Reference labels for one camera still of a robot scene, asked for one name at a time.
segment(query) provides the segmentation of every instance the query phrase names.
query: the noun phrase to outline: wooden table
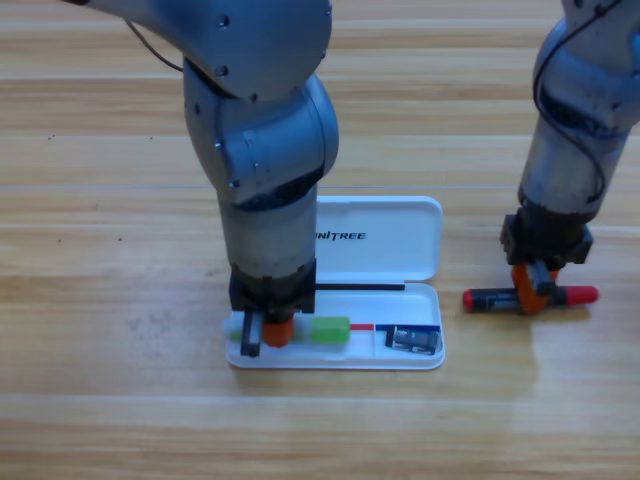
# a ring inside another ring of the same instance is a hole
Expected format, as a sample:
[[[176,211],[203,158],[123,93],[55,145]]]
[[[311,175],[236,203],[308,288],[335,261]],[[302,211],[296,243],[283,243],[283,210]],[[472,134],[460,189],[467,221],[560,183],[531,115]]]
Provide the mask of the wooden table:
[[[323,194],[445,211],[448,359],[429,373],[225,361],[228,267],[181,80],[122,22],[0,1],[0,478],[640,478],[640,141],[593,223],[590,310],[468,316],[498,242],[558,0],[336,0]],[[179,55],[157,39],[173,60]]]

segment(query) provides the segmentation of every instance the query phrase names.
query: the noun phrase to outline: case lid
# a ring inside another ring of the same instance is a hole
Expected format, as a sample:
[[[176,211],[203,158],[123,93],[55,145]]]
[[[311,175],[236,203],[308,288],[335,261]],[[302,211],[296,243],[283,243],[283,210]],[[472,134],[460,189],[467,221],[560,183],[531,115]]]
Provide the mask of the case lid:
[[[404,283],[435,275],[442,207],[429,197],[318,197],[318,283]]]

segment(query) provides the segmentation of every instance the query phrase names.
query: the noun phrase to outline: orange gripper pad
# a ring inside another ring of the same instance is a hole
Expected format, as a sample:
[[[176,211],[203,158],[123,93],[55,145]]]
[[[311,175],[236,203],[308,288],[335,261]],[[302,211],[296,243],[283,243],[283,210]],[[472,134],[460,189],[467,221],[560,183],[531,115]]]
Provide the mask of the orange gripper pad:
[[[555,271],[549,273],[551,274],[551,279],[555,282],[560,272]],[[524,313],[533,315],[547,306],[550,297],[540,296],[535,292],[533,285],[529,281],[527,267],[525,265],[515,265],[511,271],[511,278],[513,279],[513,285],[518,290],[520,306]]]
[[[265,323],[262,326],[262,340],[270,347],[286,347],[293,340],[293,317],[283,323]]]

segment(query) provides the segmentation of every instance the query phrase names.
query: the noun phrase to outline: black cable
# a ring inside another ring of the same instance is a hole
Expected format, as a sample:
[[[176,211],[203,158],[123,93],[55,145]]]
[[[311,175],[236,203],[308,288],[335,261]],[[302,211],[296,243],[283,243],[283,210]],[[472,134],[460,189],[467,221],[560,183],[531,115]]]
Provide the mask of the black cable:
[[[179,72],[182,72],[182,68],[180,68],[178,65],[176,65],[176,64],[174,64],[174,63],[171,63],[169,60],[167,60],[167,59],[166,59],[166,58],[164,58],[162,55],[160,55],[160,54],[156,51],[156,49],[155,49],[155,48],[153,48],[149,42],[147,42],[147,39],[146,39],[146,38],[144,38],[144,36],[142,35],[142,33],[140,33],[140,30],[138,30],[138,29],[136,28],[136,26],[135,26],[133,23],[131,23],[131,22],[127,22],[127,21],[125,21],[125,23],[126,23],[126,24],[127,24],[127,26],[131,29],[131,31],[132,31],[133,33],[135,33],[136,37],[138,37],[138,38],[140,39],[140,41],[142,42],[142,44],[143,44],[145,47],[147,47],[147,48],[149,49],[149,51],[150,51],[151,53],[153,53],[153,54],[156,56],[156,58],[157,58],[158,60],[160,60],[160,61],[161,61],[162,63],[164,63],[165,65],[167,65],[167,66],[169,66],[169,67],[173,68],[174,70],[177,70],[177,71],[179,71]]]
[[[605,176],[604,170],[602,170],[602,166],[600,165],[596,157],[593,155],[593,153],[591,153],[589,149],[585,145],[580,143],[577,139],[565,133],[556,124],[556,122],[549,115],[547,115],[547,113],[543,110],[542,106],[540,105],[540,99],[539,99],[540,80],[542,79],[542,75],[546,70],[547,66],[549,65],[549,62],[551,62],[551,59],[554,57],[554,55],[558,53],[558,50],[560,50],[572,39],[580,35],[587,28],[593,25],[596,21],[600,20],[602,17],[604,17],[607,13],[609,13],[611,10],[616,8],[621,3],[622,3],[622,0],[615,0],[608,7],[605,7],[605,8],[602,8],[602,6],[598,5],[591,19],[586,21],[580,27],[576,28],[573,32],[571,32],[569,35],[567,35],[562,40],[560,40],[556,44],[556,46],[551,49],[551,51],[549,52],[549,55],[547,55],[547,57],[542,62],[540,69],[538,70],[538,74],[536,75],[536,78],[533,82],[533,101],[536,105],[536,108],[540,112],[540,115],[542,116],[542,118],[544,118],[544,120],[551,126],[551,128],[553,128],[562,138],[564,138],[569,143],[573,144],[578,150],[580,150],[591,161],[591,163],[593,164],[593,168],[595,168],[596,173],[598,174],[598,177],[600,179],[600,186],[597,187],[596,193],[588,198],[589,203],[598,201],[602,197],[602,195],[604,195],[604,191],[607,187],[607,177]]]

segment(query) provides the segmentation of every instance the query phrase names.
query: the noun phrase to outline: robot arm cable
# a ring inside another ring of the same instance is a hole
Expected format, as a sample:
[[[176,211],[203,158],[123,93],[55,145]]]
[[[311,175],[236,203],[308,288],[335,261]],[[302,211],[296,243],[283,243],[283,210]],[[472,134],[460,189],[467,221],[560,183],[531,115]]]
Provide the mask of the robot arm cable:
[[[175,63],[171,63],[169,60],[167,60],[166,58],[164,58],[162,55],[160,55],[155,48],[153,48],[151,46],[151,44],[147,41],[146,38],[144,38],[144,35],[142,35],[142,33],[140,33],[140,30],[138,30],[136,28],[136,26],[131,23],[131,22],[125,22],[127,24],[127,26],[131,29],[131,31],[136,35],[136,37],[138,37],[140,39],[140,41],[142,42],[142,44],[147,47],[149,49],[149,51],[151,53],[153,53],[155,55],[155,57],[160,60],[162,63],[164,63],[165,65],[173,68],[174,70],[177,70],[179,72],[182,72],[182,68],[180,68],[178,65],[176,65]]]
[[[576,28],[573,32],[571,32],[569,35],[567,35],[562,40],[560,40],[556,44],[556,46],[553,47],[553,49],[549,52],[547,57],[542,62],[541,66],[540,66],[540,69],[538,70],[538,73],[537,73],[537,75],[535,77],[535,80],[533,82],[533,101],[534,101],[534,103],[536,105],[536,108],[540,112],[540,115],[542,116],[542,118],[544,118],[544,120],[549,124],[549,126],[551,126],[551,128],[553,128],[560,136],[562,136],[569,143],[575,145],[575,147],[578,150],[580,150],[589,159],[589,161],[593,165],[593,168],[596,170],[598,178],[600,179],[599,180],[599,186],[597,187],[596,193],[594,193],[591,197],[589,197],[589,202],[590,203],[598,201],[602,197],[602,195],[604,194],[604,191],[605,191],[605,188],[606,188],[606,184],[607,184],[606,178],[605,178],[605,174],[604,174],[604,170],[602,169],[602,166],[600,165],[600,163],[598,163],[598,160],[596,159],[596,157],[589,151],[589,149],[585,145],[580,143],[578,140],[573,138],[568,133],[564,132],[560,127],[558,127],[556,122],[544,111],[544,109],[542,108],[542,105],[540,104],[540,81],[542,79],[542,76],[543,76],[547,66],[549,65],[549,63],[553,59],[554,55],[556,53],[558,53],[558,51],[563,46],[565,46],[572,39],[574,39],[575,37],[580,35],[587,28],[589,28],[591,25],[593,25],[599,19],[604,17],[607,13],[609,13],[611,10],[616,8],[621,3],[622,3],[622,0],[615,0],[614,2],[612,2],[607,7],[596,8],[596,11],[595,11],[593,17],[591,17],[591,19],[586,21],[583,25],[581,25],[580,27]]]

